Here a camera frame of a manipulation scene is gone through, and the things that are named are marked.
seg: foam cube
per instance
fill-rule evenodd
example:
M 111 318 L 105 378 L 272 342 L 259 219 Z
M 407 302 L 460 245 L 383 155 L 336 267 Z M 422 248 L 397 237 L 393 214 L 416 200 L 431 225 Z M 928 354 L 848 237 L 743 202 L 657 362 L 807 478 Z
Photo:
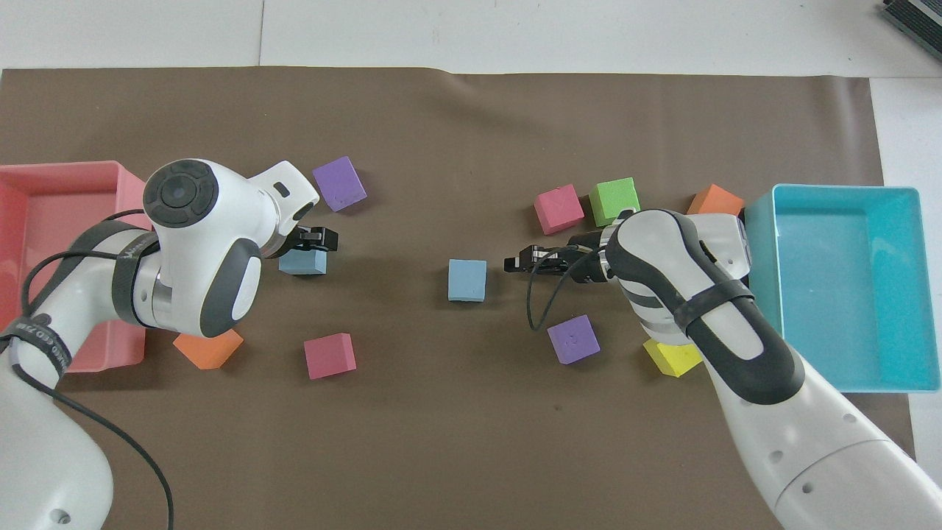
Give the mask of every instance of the foam cube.
M 315 169 L 314 179 L 320 188 L 320 196 L 333 211 L 366 199 L 363 183 L 349 157 L 338 158 Z
M 337 333 L 304 343 L 307 374 L 311 379 L 356 370 L 349 333 Z
M 567 184 L 536 196 L 533 203 L 540 226 L 547 236 L 576 226 L 585 217 L 576 188 Z
M 589 192 L 589 202 L 595 226 L 608 226 L 626 208 L 642 208 L 635 191 L 635 179 L 631 177 L 596 184 Z
M 173 345 L 200 370 L 219 368 L 241 343 L 242 338 L 234 329 L 212 339 L 181 333 L 173 341 Z
M 278 270 L 289 274 L 326 274 L 327 251 L 289 250 L 278 258 Z
M 693 344 L 672 346 L 650 339 L 644 343 L 644 350 L 658 365 L 661 373 L 672 377 L 680 377 L 703 362 L 700 350 Z
M 483 302 L 487 284 L 487 261 L 450 259 L 448 261 L 448 300 Z
M 548 327 L 546 333 L 549 334 L 556 357 L 562 364 L 574 363 L 602 350 L 586 315 Z
M 746 202 L 720 188 L 716 184 L 710 184 L 705 190 L 697 193 L 693 197 L 693 203 L 690 204 L 688 214 L 691 213 L 728 213 L 739 215 Z

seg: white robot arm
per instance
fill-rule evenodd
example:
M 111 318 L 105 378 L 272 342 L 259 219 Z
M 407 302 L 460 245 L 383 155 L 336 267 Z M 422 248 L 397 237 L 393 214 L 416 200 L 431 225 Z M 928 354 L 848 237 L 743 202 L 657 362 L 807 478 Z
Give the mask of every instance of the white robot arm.
M 550 272 L 617 281 L 652 338 L 696 344 L 746 470 L 787 530 L 942 528 L 933 480 L 759 313 L 739 281 L 748 272 L 739 220 L 705 217 L 627 210 L 572 238 Z M 535 255 L 547 257 L 530 247 L 505 269 L 532 270 Z
M 314 248 L 336 250 L 333 232 L 297 227 L 318 200 L 288 162 L 246 179 L 178 160 L 145 187 L 155 232 L 105 221 L 73 243 L 0 341 L 0 528 L 97 530 L 112 500 L 101 450 L 23 378 L 54 388 L 70 352 L 108 320 L 203 337 L 230 329 L 252 305 L 261 257 L 318 238 Z

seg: purple cube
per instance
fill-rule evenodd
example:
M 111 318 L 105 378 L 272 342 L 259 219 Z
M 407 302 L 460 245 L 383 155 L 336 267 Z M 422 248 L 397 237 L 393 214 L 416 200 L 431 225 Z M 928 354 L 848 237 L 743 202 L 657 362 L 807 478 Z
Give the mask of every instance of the purple cube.
M 320 188 L 320 196 L 333 211 L 366 199 L 363 183 L 349 157 L 338 158 L 315 169 L 314 179 Z
M 602 350 L 586 315 L 546 328 L 546 333 L 549 333 L 562 364 L 576 362 Z

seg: cable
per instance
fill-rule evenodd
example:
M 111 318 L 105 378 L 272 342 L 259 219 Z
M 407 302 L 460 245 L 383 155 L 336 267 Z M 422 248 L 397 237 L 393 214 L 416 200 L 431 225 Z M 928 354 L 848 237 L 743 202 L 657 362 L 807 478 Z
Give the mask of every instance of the cable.
M 125 215 L 134 215 L 136 213 L 144 213 L 144 210 L 141 208 L 134 208 L 134 209 L 127 209 L 125 211 L 119 211 L 118 213 L 113 213 L 105 217 L 104 219 L 102 219 L 102 223 L 105 221 L 114 221 L 115 219 L 118 219 L 119 217 L 124 217 Z
M 23 380 L 24 383 L 30 387 L 46 394 L 47 396 L 53 398 L 54 400 L 62 403 L 63 405 L 71 408 L 72 410 L 87 416 L 93 421 L 99 423 L 105 429 L 111 431 L 118 438 L 123 439 L 134 448 L 135 451 L 147 462 L 151 469 L 154 470 L 154 474 L 157 475 L 157 480 L 160 481 L 160 486 L 164 489 L 164 496 L 167 497 L 167 530 L 173 530 L 173 494 L 171 493 L 171 485 L 167 482 L 167 477 L 164 476 L 164 473 L 160 471 L 160 466 L 154 461 L 153 458 L 147 453 L 147 451 L 141 447 L 137 440 L 131 438 L 131 435 L 124 432 L 118 425 L 115 425 L 112 422 L 109 422 L 107 419 L 99 415 L 97 412 L 91 410 L 90 408 L 76 402 L 72 398 L 66 397 L 65 395 L 59 393 L 57 390 L 50 389 L 49 387 L 43 385 L 39 381 L 33 378 L 32 375 L 26 373 L 19 363 L 13 365 L 13 371 L 16 375 Z
M 584 261 L 591 258 L 592 256 L 598 255 L 598 253 L 601 250 L 603 250 L 603 248 L 604 247 L 596 248 L 596 249 L 589 249 L 587 247 L 580 246 L 580 245 L 566 245 L 564 247 L 550 249 L 549 252 L 547 252 L 545 256 L 541 257 L 536 262 L 536 264 L 533 266 L 533 270 L 530 271 L 530 278 L 529 278 L 529 281 L 527 282 L 527 322 L 529 323 L 530 329 L 532 329 L 533 331 L 539 331 L 540 328 L 543 327 L 543 324 L 546 322 L 546 317 L 549 316 L 549 308 L 551 308 L 553 306 L 553 302 L 556 301 L 556 295 L 560 293 L 560 290 L 562 289 L 562 284 L 566 281 L 567 278 L 573 275 L 573 270 L 576 267 L 581 265 Z M 550 259 L 552 256 L 555 256 L 564 250 L 576 250 L 576 251 L 584 253 L 584 256 L 579 257 L 579 259 L 574 261 L 569 267 L 566 268 L 566 272 L 562 274 L 560 281 L 557 282 L 556 284 L 556 288 L 553 289 L 553 294 L 551 294 L 549 296 L 549 300 L 546 301 L 546 307 L 544 307 L 543 309 L 543 315 L 540 316 L 540 321 L 534 325 L 532 303 L 531 303 L 532 293 L 533 293 L 533 281 L 536 279 L 536 275 L 540 271 L 540 266 L 543 265 L 543 263 L 547 259 Z
M 36 278 L 36 274 L 39 274 L 40 271 L 46 267 L 46 265 L 49 265 L 57 259 L 63 259 L 64 257 L 100 257 L 103 259 L 118 259 L 117 254 L 98 252 L 97 250 L 67 250 L 65 252 L 53 254 L 43 261 L 40 261 L 36 264 L 36 267 L 33 267 L 33 270 L 26 275 L 26 279 L 23 281 L 23 288 L 20 290 L 20 309 L 23 311 L 25 316 L 28 317 L 33 314 L 33 307 L 29 302 L 29 286 L 33 283 L 33 279 Z

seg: pink tray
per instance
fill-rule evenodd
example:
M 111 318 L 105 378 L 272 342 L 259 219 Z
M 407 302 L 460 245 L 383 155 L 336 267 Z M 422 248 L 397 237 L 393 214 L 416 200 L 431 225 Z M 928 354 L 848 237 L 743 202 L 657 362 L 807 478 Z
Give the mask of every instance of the pink tray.
M 0 325 L 20 314 L 20 286 L 37 263 L 66 250 L 112 213 L 141 207 L 144 183 L 115 161 L 0 166 Z M 144 215 L 122 221 L 150 229 Z M 31 297 L 56 265 L 37 275 Z M 144 358 L 144 328 L 111 321 L 97 325 L 73 352 L 69 372 L 100 372 Z

